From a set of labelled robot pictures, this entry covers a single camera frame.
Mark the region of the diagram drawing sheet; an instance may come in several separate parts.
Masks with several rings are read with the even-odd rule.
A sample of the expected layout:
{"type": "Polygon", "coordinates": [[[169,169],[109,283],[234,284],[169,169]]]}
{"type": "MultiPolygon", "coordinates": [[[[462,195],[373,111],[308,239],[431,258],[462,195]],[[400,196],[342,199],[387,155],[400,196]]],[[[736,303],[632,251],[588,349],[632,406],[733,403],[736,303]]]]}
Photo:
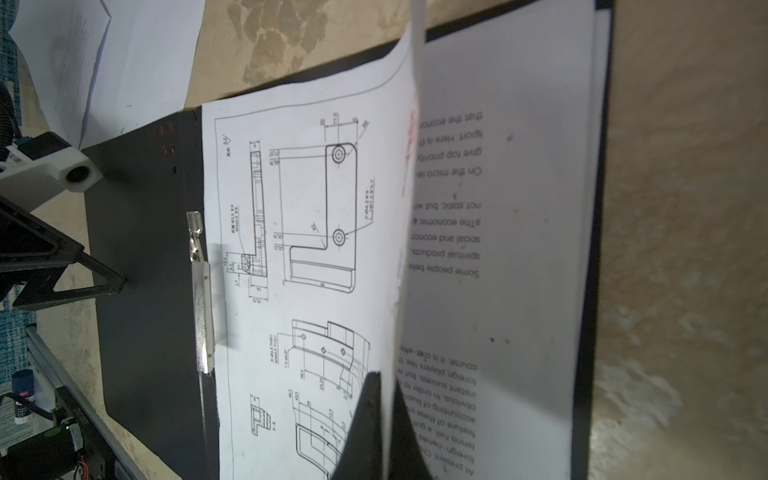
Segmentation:
{"type": "Polygon", "coordinates": [[[202,108],[223,479],[331,478],[370,372],[388,469],[424,41],[202,108]]]}

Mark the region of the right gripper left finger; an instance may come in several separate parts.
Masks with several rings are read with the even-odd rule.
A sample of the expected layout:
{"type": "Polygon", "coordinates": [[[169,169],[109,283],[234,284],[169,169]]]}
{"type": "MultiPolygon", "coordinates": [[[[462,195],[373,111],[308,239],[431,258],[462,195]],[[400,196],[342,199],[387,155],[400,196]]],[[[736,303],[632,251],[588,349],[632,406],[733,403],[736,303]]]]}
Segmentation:
{"type": "Polygon", "coordinates": [[[383,478],[381,374],[365,377],[341,457],[332,480],[381,480],[383,478]]]}

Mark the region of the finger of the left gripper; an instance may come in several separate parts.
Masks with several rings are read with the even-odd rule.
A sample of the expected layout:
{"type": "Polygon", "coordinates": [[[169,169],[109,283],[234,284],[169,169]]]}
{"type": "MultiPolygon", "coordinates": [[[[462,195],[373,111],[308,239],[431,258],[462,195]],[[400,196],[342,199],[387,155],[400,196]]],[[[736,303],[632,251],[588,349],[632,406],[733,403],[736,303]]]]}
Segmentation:
{"type": "Polygon", "coordinates": [[[6,198],[1,199],[1,298],[21,288],[16,309],[36,311],[120,292],[125,277],[85,252],[85,247],[6,198]],[[57,291],[66,269],[79,264],[102,282],[57,291]]]}

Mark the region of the red folder black inside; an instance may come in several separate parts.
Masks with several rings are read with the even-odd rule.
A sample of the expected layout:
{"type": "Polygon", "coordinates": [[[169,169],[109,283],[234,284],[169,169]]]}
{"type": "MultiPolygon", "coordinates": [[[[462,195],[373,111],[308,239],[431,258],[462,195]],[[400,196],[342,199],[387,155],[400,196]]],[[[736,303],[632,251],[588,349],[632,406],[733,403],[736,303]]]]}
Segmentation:
{"type": "MultiPolygon", "coordinates": [[[[432,30],[486,10],[425,28],[407,293],[402,300],[394,401],[404,399],[400,364],[410,294],[424,50],[432,30]]],[[[358,67],[383,58],[397,42],[335,59],[246,94],[358,67]]],[[[86,194],[85,202],[92,252],[128,278],[120,294],[96,304],[107,412],[179,477],[223,479],[204,220],[202,108],[170,115],[91,147],[89,154],[104,178],[86,194]]]]}

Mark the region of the blank white sheet left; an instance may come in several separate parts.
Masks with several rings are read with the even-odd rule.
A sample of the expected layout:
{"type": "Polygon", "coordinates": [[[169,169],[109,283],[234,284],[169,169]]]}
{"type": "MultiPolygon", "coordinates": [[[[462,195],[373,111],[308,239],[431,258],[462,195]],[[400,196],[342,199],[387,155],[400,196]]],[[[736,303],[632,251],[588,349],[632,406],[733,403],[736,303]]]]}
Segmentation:
{"type": "Polygon", "coordinates": [[[109,23],[100,1],[24,0],[10,29],[49,129],[75,147],[109,23]]]}

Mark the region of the blank white sheet front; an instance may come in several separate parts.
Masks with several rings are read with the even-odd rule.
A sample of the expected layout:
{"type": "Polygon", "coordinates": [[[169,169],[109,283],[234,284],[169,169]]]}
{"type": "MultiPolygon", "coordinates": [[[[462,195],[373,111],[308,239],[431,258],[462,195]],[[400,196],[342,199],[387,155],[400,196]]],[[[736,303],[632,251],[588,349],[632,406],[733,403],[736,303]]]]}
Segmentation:
{"type": "Polygon", "coordinates": [[[105,1],[101,47],[80,146],[87,148],[184,108],[203,1],[105,1]]]}

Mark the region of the text sheet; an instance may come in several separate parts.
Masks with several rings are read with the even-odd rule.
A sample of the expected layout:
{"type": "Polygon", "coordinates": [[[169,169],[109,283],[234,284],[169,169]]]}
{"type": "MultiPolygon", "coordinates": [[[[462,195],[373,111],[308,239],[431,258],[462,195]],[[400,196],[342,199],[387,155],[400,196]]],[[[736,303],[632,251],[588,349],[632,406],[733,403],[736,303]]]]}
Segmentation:
{"type": "Polygon", "coordinates": [[[608,1],[530,1],[424,50],[400,383],[434,479],[584,479],[608,1]]]}

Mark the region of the blank white sheet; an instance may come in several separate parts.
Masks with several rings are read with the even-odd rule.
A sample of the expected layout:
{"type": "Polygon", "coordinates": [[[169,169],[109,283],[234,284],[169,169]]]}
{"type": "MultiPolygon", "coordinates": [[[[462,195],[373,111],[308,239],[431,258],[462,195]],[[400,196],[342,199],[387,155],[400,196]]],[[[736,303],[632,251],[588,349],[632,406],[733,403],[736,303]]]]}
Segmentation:
{"type": "Polygon", "coordinates": [[[109,23],[100,1],[24,0],[10,29],[49,129],[75,147],[109,23]]]}
{"type": "Polygon", "coordinates": [[[87,148],[184,108],[203,1],[105,1],[101,47],[80,146],[87,148]]]}

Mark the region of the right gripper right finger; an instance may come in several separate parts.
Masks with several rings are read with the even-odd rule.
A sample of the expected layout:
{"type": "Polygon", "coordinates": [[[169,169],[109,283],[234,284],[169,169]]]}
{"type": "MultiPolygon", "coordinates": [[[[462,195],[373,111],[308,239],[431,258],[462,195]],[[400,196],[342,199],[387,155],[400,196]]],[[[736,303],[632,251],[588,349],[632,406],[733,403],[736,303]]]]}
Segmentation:
{"type": "Polygon", "coordinates": [[[432,479],[419,449],[403,398],[396,398],[394,401],[390,446],[388,476],[390,480],[432,479]]]}

